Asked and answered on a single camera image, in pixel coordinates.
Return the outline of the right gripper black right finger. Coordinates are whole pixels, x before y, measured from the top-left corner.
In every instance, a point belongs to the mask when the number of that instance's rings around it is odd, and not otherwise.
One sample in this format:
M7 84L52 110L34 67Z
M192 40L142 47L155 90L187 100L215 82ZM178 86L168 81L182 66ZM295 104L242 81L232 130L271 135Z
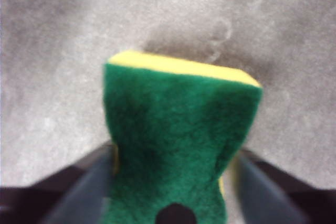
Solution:
M245 223L335 223L335 189L313 187L248 149L236 156Z

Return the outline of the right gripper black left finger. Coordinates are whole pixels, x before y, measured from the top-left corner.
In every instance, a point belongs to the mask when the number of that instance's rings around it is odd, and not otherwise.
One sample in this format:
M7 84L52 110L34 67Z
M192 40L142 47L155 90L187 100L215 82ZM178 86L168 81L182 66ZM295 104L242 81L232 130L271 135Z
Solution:
M105 144L27 187L1 187L1 223L99 223L117 148Z

